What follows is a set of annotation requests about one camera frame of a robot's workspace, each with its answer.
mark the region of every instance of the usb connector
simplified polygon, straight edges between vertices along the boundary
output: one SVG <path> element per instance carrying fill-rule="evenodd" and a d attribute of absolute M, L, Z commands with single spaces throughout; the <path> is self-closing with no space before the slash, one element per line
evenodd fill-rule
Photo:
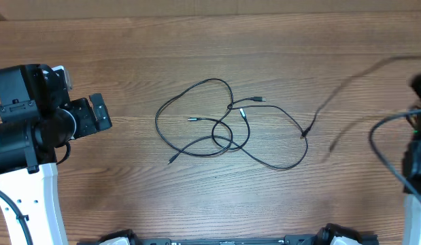
<path fill-rule="evenodd" d="M 246 113 L 244 112 L 244 110 L 242 109 L 242 108 L 240 108 L 240 115 L 244 118 L 244 119 L 246 119 Z"/>
<path fill-rule="evenodd" d="M 189 122 L 194 122 L 194 121 L 198 121 L 198 120 L 203 120 L 202 118 L 188 118 Z"/>
<path fill-rule="evenodd" d="M 178 152 L 177 154 L 175 154 L 173 157 L 171 157 L 171 159 L 168 162 L 168 165 L 171 164 L 172 162 L 175 161 L 175 159 L 180 155 L 180 152 Z"/>
<path fill-rule="evenodd" d="M 258 102 L 261 102 L 261 101 L 266 101 L 266 98 L 264 98 L 264 97 L 253 97 L 253 98 L 251 98 L 253 101 L 258 101 Z"/>

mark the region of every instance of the black wire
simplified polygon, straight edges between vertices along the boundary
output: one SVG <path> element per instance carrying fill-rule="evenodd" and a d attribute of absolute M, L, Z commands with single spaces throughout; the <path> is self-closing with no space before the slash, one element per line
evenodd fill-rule
<path fill-rule="evenodd" d="M 352 76 L 349 76 L 345 79 L 343 79 L 343 81 L 341 82 L 340 86 L 338 86 L 337 88 L 335 88 L 333 90 L 333 92 L 331 92 L 331 94 L 329 95 L 328 98 L 326 98 L 326 100 L 319 105 L 318 109 L 315 111 L 314 113 L 314 117 L 313 120 L 311 121 L 310 125 L 304 130 L 303 132 L 303 137 L 307 136 L 307 134 L 310 132 L 311 128 L 313 127 L 313 124 L 316 122 L 316 119 L 319 115 L 319 112 L 325 108 L 325 106 L 332 100 L 334 99 L 334 97 L 342 90 L 344 89 L 347 85 L 349 85 L 349 83 L 351 83 L 353 80 L 357 79 L 357 78 L 361 78 L 365 75 L 368 75 L 374 71 L 377 71 L 381 68 L 383 68 L 386 65 L 389 65 L 395 61 L 405 61 L 405 60 L 416 60 L 416 59 L 421 59 L 421 55 L 403 55 L 403 56 L 393 56 L 393 57 L 388 57 L 385 59 L 382 59 L 378 62 L 376 62 L 375 64 L 373 64 L 372 66 L 370 66 L 369 68 L 360 71 Z"/>
<path fill-rule="evenodd" d="M 375 131 L 381 127 L 383 124 L 390 122 L 391 120 L 396 120 L 402 117 L 406 117 L 406 116 L 411 116 L 411 115 L 416 115 L 416 114 L 421 114 L 421 109 L 419 110 L 412 110 L 409 112 L 404 112 L 404 113 L 400 113 L 400 114 L 395 114 L 392 116 L 388 116 L 384 119 L 382 119 L 381 121 L 379 121 L 377 124 L 375 124 L 372 129 L 369 132 L 369 143 L 371 145 L 372 151 L 377 155 L 377 157 L 381 160 L 381 162 L 384 164 L 384 166 L 386 166 L 388 168 L 388 170 L 390 170 L 390 172 L 399 180 L 401 181 L 405 187 L 407 187 L 407 189 L 411 192 L 411 194 L 413 194 L 416 199 L 420 202 L 421 204 L 421 195 L 419 195 L 419 193 L 417 192 L 417 190 L 414 188 L 414 186 L 408 182 L 407 179 L 405 179 L 404 176 L 402 176 L 392 165 L 392 163 L 380 152 L 380 150 L 377 148 L 374 140 L 373 140 L 373 134 L 375 133 Z"/>
<path fill-rule="evenodd" d="M 71 154 L 71 145 L 69 144 L 69 142 L 66 142 L 65 146 L 67 147 L 67 151 L 65 152 L 65 156 L 63 156 L 62 160 L 57 162 L 56 165 L 59 165 L 59 164 L 65 162 L 69 158 L 69 155 Z"/>
<path fill-rule="evenodd" d="M 223 153 L 223 152 L 226 152 L 229 148 L 230 148 L 230 146 L 231 146 L 231 144 L 233 143 L 233 134 L 232 134 L 232 131 L 231 131 L 231 129 L 230 129 L 230 127 L 227 127 L 227 129 L 229 129 L 229 131 L 230 131 L 230 137 L 231 137 L 231 140 L 230 140 L 230 142 L 229 142 L 229 144 L 227 144 L 223 149 L 221 149 L 221 150 L 219 150 L 219 151 L 217 151 L 217 152 L 213 152 L 213 153 L 209 153 L 209 154 L 196 154 L 196 153 L 192 153 L 192 152 L 187 152 L 187 151 L 185 151 L 185 150 L 182 150 L 182 149 L 180 149 L 180 148 L 178 148 L 178 147 L 176 147 L 176 146 L 174 146 L 171 142 L 169 142 L 166 138 L 165 138 L 165 136 L 163 136 L 163 134 L 162 134 L 162 132 L 161 132 L 161 130 L 158 128 L 158 117 L 161 115 L 161 113 L 163 112 L 163 110 L 164 109 L 166 109 L 171 103 L 173 103 L 175 100 L 177 100 L 177 99 L 179 99 L 181 96 L 183 96 L 184 94 L 186 94 L 189 90 L 191 90 L 192 88 L 194 88 L 194 87 L 196 87 L 196 86 L 199 86 L 199 85 L 201 85 L 201 84 L 205 84 L 206 82 L 210 82 L 210 81 L 217 81 L 217 82 L 222 82 L 223 84 L 225 84 L 226 85 L 226 87 L 229 89 L 229 92 L 230 92 L 230 99 L 231 99 L 231 104 L 233 104 L 233 92 L 232 92 L 232 90 L 231 90 L 231 87 L 229 86 L 229 84 L 227 84 L 224 80 L 221 80 L 221 79 L 218 79 L 218 78 L 209 78 L 209 79 L 206 79 L 206 80 L 203 80 L 203 81 L 201 81 L 201 82 L 198 82 L 198 83 L 196 83 L 196 84 L 194 84 L 194 85 L 192 85 L 192 86 L 190 86 L 188 89 L 186 89 L 183 93 L 181 93 L 181 94 L 179 94 L 179 95 L 177 95 L 177 96 L 175 96 L 174 98 L 172 98 L 172 99 L 170 99 L 170 100 L 168 100 L 167 102 L 165 102 L 159 109 L 158 109 L 158 111 L 157 111 L 157 113 L 156 113 L 156 116 L 155 116 L 155 118 L 154 118 L 154 122 L 155 122 L 155 124 L 156 124 L 156 130 L 157 130 L 157 133 L 161 136 L 161 138 L 170 146 L 170 147 L 172 147 L 172 148 L 174 148 L 174 149 L 176 149 L 178 152 L 180 152 L 180 153 L 184 153 L 184 154 L 188 154 L 188 155 L 190 155 L 190 156 L 194 156 L 194 157 L 209 157 L 209 156 L 214 156 L 214 155 L 217 155 L 217 154 L 220 154 L 220 153 Z M 230 112 L 231 112 L 231 110 L 227 110 L 227 112 L 224 114 L 224 116 L 222 116 L 222 118 L 221 119 L 219 119 L 218 121 L 221 121 L 221 120 L 223 120 L 225 117 L 227 117 L 229 114 L 230 114 Z"/>
<path fill-rule="evenodd" d="M 230 96 L 231 96 L 231 102 L 230 102 L 230 104 L 227 106 L 227 112 L 226 112 L 226 114 L 221 118 L 221 119 L 219 119 L 219 120 L 216 120 L 216 119 L 213 119 L 213 118 L 190 118 L 190 119 L 193 119 L 193 120 L 196 120 L 196 121 L 198 121 L 198 120 L 210 120 L 210 121 L 213 121 L 213 122 L 215 122 L 215 125 L 213 126 L 213 128 L 212 128 L 212 134 L 211 135 L 209 135 L 209 136 L 205 136 L 205 137 L 200 137 L 199 139 L 197 139 L 197 140 L 195 140 L 195 141 L 193 141 L 193 142 L 191 142 L 191 143 L 189 143 L 189 144 L 187 144 L 185 147 L 183 147 L 183 148 L 178 148 L 178 147 L 176 147 L 176 146 L 174 146 L 172 143 L 170 143 L 164 136 L 163 136 L 163 134 L 161 133 L 161 131 L 160 131 L 160 129 L 158 128 L 158 117 L 160 116 L 160 114 L 161 114 L 161 112 L 166 108 L 166 107 L 168 107 L 172 102 L 174 102 L 176 99 L 179 99 L 181 96 L 183 96 L 185 93 L 187 93 L 190 89 L 192 89 L 192 88 L 194 88 L 194 87 L 196 87 L 196 86 L 198 86 L 198 85 L 200 85 L 200 84 L 203 84 L 203 83 L 206 83 L 206 82 L 209 82 L 209 81 L 212 81 L 212 80 L 216 80 L 216 81 L 219 81 L 219 82 L 222 82 L 222 83 L 224 83 L 227 87 L 228 87 L 228 89 L 229 89 L 229 92 L 230 92 Z M 196 157 L 208 157 L 208 156 L 213 156 L 213 155 L 216 155 L 216 154 L 222 154 L 222 153 L 224 153 L 224 152 L 226 152 L 227 150 L 242 150 L 242 151 L 244 151 L 249 157 L 251 157 L 251 158 L 253 158 L 254 160 L 256 160 L 256 161 L 258 161 L 259 163 L 261 163 L 261 164 L 263 164 L 263 165 L 266 165 L 267 167 L 270 167 L 270 168 L 273 168 L 273 169 L 280 169 L 280 170 L 287 170 L 287 169 L 291 169 L 291 168 L 293 168 L 293 167 L 295 167 L 295 166 L 297 166 L 303 159 L 304 159 L 304 157 L 305 157 L 305 155 L 307 154 L 307 151 L 308 151 L 308 141 L 307 141 L 307 138 L 306 137 L 304 137 L 304 140 L 305 140 L 305 152 L 304 152 L 304 154 L 303 154 L 303 156 L 296 162 L 296 163 L 294 163 L 294 164 L 292 164 L 291 166 L 288 166 L 288 167 L 280 167 L 280 166 L 275 166 L 275 165 L 271 165 L 271 164 L 269 164 L 269 163 L 266 163 L 266 162 L 264 162 L 264 161 L 262 161 L 262 160 L 260 160 L 260 159 L 258 159 L 258 158 L 256 158 L 255 156 L 253 156 L 252 154 L 250 154 L 248 151 L 246 151 L 245 149 L 243 149 L 243 147 L 247 144 L 247 142 L 248 142 L 248 140 L 250 139 L 250 134 L 251 134 L 251 130 L 250 130 L 250 125 L 249 125 L 249 123 L 248 123 L 248 120 L 247 120 L 247 118 L 246 118 L 246 116 L 242 116 L 242 118 L 245 120 L 245 123 L 246 123 L 246 126 L 247 126 L 247 128 L 248 128 L 248 136 L 247 136 L 247 138 L 246 138 L 246 140 L 242 143 L 242 144 L 237 144 L 237 143 L 235 143 L 234 141 L 233 141 L 233 132 L 232 132 L 232 130 L 231 130 L 231 128 L 226 124 L 226 123 L 224 123 L 222 120 L 226 117 L 226 116 L 228 116 L 228 114 L 232 111 L 232 110 L 240 110 L 240 109 L 244 109 L 244 108 L 277 108 L 277 109 L 279 109 L 280 111 L 282 111 L 283 113 L 285 113 L 285 115 L 287 115 L 294 123 L 295 123 L 295 125 L 298 127 L 298 129 L 299 129 L 299 131 L 302 133 L 303 132 L 303 130 L 302 130 L 302 128 L 301 128 L 301 126 L 299 125 L 299 123 L 291 116 L 291 115 L 289 115 L 286 111 L 284 111 L 282 108 L 279 108 L 279 107 L 277 107 L 276 105 L 245 105 L 245 106 L 241 106 L 241 107 L 238 107 L 238 108 L 234 108 L 233 106 L 234 106 L 234 104 L 236 104 L 236 103 L 239 103 L 239 102 L 242 102 L 242 101 L 247 101 L 247 100 L 249 100 L 249 101 L 264 101 L 264 99 L 262 98 L 262 97 L 249 97 L 249 98 L 244 98 L 244 99 L 240 99 L 240 100 L 238 100 L 238 101 L 233 101 L 233 92 L 232 92 L 232 90 L 231 90 L 231 87 L 224 81 L 224 80 L 221 80 L 221 79 L 217 79 L 217 78 L 210 78 L 210 79 L 207 79 L 207 80 L 204 80 L 204 81 L 201 81 L 201 82 L 198 82 L 198 83 L 196 83 L 196 84 L 194 84 L 194 85 L 192 85 L 191 87 L 189 87 L 188 89 L 186 89 L 183 93 L 181 93 L 181 94 L 179 94 L 179 95 L 177 95 L 177 96 L 175 96 L 174 98 L 172 98 L 172 99 L 170 99 L 170 100 L 168 100 L 167 102 L 165 102 L 160 108 L 159 108 L 159 110 L 157 111 L 157 113 L 156 113 L 156 116 L 155 116 L 155 125 L 156 125 L 156 130 L 157 130 L 157 132 L 158 132 L 158 134 L 162 137 L 162 139 L 165 141 L 165 142 L 167 142 L 168 143 L 168 145 L 170 145 L 170 147 L 172 147 L 172 148 L 174 148 L 174 149 L 176 149 L 177 151 L 178 151 L 178 153 L 177 154 L 175 154 L 170 160 L 169 160 L 169 163 L 168 164 L 171 164 L 172 162 L 174 162 L 175 161 L 175 159 L 181 154 L 181 153 L 185 153 L 185 154 L 189 154 L 189 155 L 191 155 L 191 156 L 196 156 Z M 226 127 L 229 131 L 230 131 L 230 138 L 227 138 L 227 137 L 222 137 L 222 136 L 219 136 L 219 135 L 215 135 L 215 133 L 214 133 L 214 131 L 215 131 L 215 128 L 216 128 L 216 126 L 218 126 L 219 124 L 221 124 L 221 125 L 223 125 L 224 127 Z M 196 143 L 198 143 L 198 142 L 200 142 L 200 141 L 203 141 L 203 140 L 207 140 L 207 139 L 212 139 L 219 147 L 221 147 L 221 149 L 222 150 L 219 150 L 218 152 L 214 152 L 214 153 L 211 153 L 211 154 L 196 154 L 196 153 L 191 153 L 191 152 L 188 152 L 188 151 L 186 151 L 186 149 L 189 147 L 189 146 L 192 146 L 193 144 L 196 144 Z M 222 139 L 222 140 L 226 140 L 226 141 L 228 141 L 229 143 L 228 143 L 228 145 L 226 145 L 226 146 L 223 146 L 222 144 L 220 144 L 216 139 Z"/>
<path fill-rule="evenodd" d="M 20 209 L 17 207 L 17 205 L 2 191 L 0 191 L 0 198 L 4 200 L 4 202 L 11 207 L 11 209 L 14 211 L 15 215 L 17 216 L 18 221 L 20 222 L 22 232 L 24 233 L 24 236 L 26 238 L 27 245 L 33 245 L 32 237 L 29 231 L 29 227 L 26 223 L 26 216 L 22 214 Z"/>

